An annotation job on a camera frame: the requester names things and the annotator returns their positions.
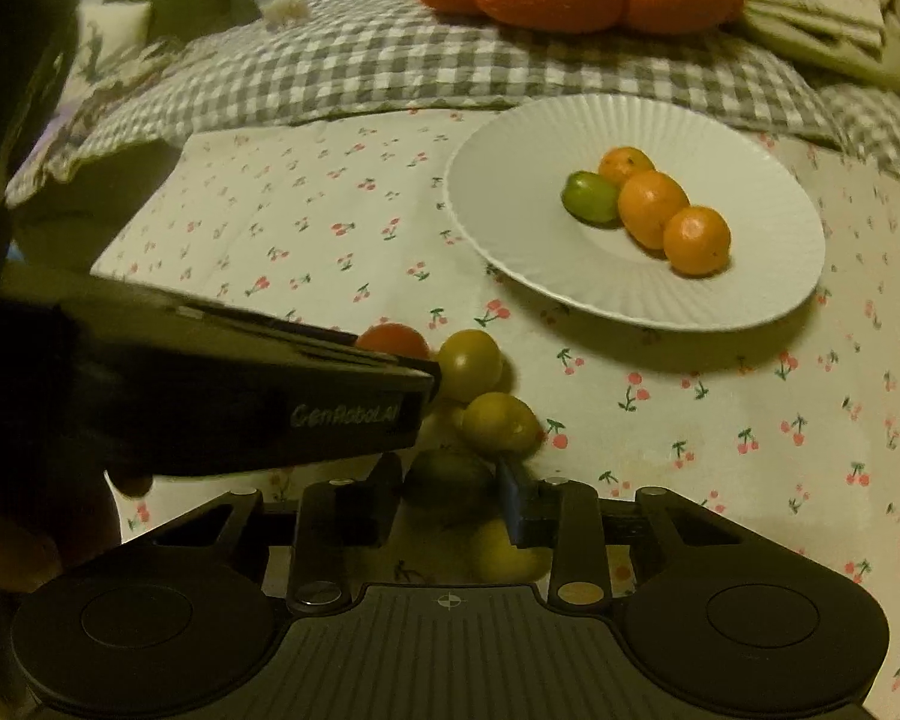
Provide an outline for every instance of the finger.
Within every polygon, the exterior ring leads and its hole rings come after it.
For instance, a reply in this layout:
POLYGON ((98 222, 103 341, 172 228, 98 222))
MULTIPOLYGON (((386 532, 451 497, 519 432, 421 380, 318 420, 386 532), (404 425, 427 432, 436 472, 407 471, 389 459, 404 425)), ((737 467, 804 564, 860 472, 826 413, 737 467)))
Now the finger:
POLYGON ((134 476, 122 469, 109 469, 106 475, 117 492, 127 498, 142 498, 154 486, 154 477, 149 474, 134 476))
POLYGON ((0 514, 0 590, 31 592, 61 571, 48 536, 36 536, 0 514))

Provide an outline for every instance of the green sofa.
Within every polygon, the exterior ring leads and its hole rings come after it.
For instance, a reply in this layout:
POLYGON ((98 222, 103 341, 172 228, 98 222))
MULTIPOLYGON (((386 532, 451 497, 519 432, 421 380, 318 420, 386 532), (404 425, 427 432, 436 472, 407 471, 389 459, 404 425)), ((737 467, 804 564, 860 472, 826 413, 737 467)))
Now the green sofa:
MULTIPOLYGON (((149 37, 189 41, 258 18, 253 0, 150 1, 149 37)), ((31 264, 88 271, 173 170, 179 151, 146 143, 86 165, 67 184, 48 183, 16 208, 13 234, 31 264)))

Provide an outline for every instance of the ribbed black surface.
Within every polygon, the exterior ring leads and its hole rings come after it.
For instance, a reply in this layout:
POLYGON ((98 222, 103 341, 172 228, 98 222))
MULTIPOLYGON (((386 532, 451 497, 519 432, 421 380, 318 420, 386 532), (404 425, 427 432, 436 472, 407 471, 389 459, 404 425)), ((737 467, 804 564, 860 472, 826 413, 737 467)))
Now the ribbed black surface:
MULTIPOLYGON (((62 718, 44 712, 44 720, 62 718)), ((178 720, 712 720, 629 662, 598 620, 528 587, 372 586, 295 623, 248 683, 178 720)), ((869 715, 846 707, 833 720, 869 715)))

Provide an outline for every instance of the white pillow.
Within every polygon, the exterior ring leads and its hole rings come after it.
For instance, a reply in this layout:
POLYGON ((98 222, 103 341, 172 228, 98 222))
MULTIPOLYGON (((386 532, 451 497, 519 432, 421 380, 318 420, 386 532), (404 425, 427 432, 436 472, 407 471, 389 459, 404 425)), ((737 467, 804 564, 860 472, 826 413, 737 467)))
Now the white pillow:
POLYGON ((86 97, 98 81, 146 45, 149 2, 82 4, 77 8, 77 55, 60 95, 60 105, 86 97))

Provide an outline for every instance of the black device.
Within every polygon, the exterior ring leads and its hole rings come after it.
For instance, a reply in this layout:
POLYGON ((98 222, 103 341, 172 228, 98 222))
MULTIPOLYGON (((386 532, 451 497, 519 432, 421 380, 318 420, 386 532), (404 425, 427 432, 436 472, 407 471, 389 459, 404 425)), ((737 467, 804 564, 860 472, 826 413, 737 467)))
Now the black device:
POLYGON ((24 600, 12 644, 70 718, 864 718, 887 651, 859 586, 663 488, 634 502, 497 466, 511 541, 554 549, 533 586, 370 584, 347 546, 386 540, 399 459, 297 504, 228 494, 24 600), (637 589, 613 598, 605 545, 637 589), (293 546, 285 598, 260 589, 293 546))

